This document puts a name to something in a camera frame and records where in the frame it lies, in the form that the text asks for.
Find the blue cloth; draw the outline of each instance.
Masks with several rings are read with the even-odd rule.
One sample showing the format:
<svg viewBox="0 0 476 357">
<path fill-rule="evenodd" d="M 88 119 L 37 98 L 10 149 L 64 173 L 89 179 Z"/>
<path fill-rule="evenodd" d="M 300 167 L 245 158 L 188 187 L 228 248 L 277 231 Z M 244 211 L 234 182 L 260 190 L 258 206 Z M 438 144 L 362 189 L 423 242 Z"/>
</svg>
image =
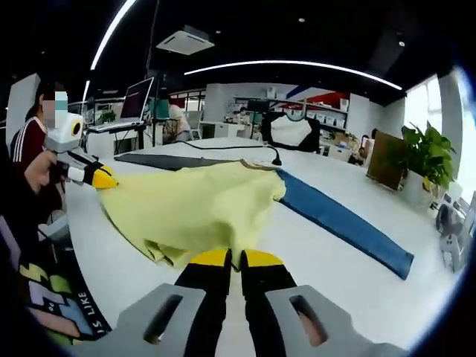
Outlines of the blue cloth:
<svg viewBox="0 0 476 357">
<path fill-rule="evenodd" d="M 280 200 L 283 205 L 377 260 L 403 280 L 407 278 L 412 254 L 321 191 L 286 171 L 278 170 L 277 174 L 286 184 L 286 195 Z"/>
</svg>

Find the yellow cloth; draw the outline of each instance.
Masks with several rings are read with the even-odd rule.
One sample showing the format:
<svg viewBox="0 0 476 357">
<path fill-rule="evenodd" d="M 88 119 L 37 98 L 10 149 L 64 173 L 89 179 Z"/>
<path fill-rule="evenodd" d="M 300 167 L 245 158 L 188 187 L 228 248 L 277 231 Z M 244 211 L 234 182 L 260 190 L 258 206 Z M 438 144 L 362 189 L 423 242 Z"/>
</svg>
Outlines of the yellow cloth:
<svg viewBox="0 0 476 357">
<path fill-rule="evenodd" d="M 99 191 L 109 218 L 143 254 L 181 265 L 191 254 L 253 248 L 273 199 L 284 182 L 273 170 L 230 162 L 176 173 L 130 174 Z"/>
</svg>

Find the ceiling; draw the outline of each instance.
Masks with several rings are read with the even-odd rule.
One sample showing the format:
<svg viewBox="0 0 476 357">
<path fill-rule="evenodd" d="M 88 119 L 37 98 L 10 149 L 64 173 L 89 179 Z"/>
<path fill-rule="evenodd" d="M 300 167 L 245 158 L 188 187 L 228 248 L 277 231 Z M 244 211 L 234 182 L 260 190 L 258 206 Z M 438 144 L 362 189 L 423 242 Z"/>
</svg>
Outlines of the ceiling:
<svg viewBox="0 0 476 357">
<path fill-rule="evenodd" d="M 35 71 L 65 84 L 69 100 L 98 89 L 125 89 L 144 78 L 156 0 L 137 0 L 110 39 L 96 70 L 89 68 L 123 0 L 37 1 L 18 11 L 18 31 L 3 29 L 11 48 L 2 82 Z M 302 60 L 351 68 L 409 89 L 452 64 L 445 37 L 421 16 L 415 1 L 160 0 L 152 37 L 151 66 L 183 73 L 246 60 Z M 183 56 L 155 46 L 184 25 L 208 33 L 215 47 Z M 184 78 L 184 89 L 207 83 L 266 82 L 352 92 L 387 105 L 404 95 L 373 80 L 302 65 L 222 68 Z"/>
</svg>

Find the white pot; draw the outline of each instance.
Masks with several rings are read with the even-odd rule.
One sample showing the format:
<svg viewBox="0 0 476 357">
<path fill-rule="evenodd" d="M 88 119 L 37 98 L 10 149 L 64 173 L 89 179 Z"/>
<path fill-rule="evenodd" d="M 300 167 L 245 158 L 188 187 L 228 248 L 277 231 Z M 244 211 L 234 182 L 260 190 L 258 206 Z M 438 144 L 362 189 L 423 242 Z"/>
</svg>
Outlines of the white pot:
<svg viewBox="0 0 476 357">
<path fill-rule="evenodd" d="M 423 177 L 413 171 L 408 172 L 401 194 L 405 202 L 420 211 L 427 211 L 433 199 L 431 193 L 423 189 Z"/>
</svg>

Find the laptop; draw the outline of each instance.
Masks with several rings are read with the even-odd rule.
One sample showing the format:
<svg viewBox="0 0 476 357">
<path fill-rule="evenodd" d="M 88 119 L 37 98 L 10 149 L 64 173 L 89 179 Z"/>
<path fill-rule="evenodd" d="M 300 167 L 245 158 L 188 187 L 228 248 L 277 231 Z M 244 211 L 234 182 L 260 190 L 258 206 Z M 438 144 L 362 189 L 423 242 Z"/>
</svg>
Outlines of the laptop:
<svg viewBox="0 0 476 357">
<path fill-rule="evenodd" d="M 119 119 L 113 123 L 92 126 L 88 130 L 91 132 L 108 132 L 112 129 L 142 124 L 142 116 L 144 114 L 147 98 L 149 97 L 153 81 L 153 77 L 148 78 L 127 89 Z"/>
</svg>

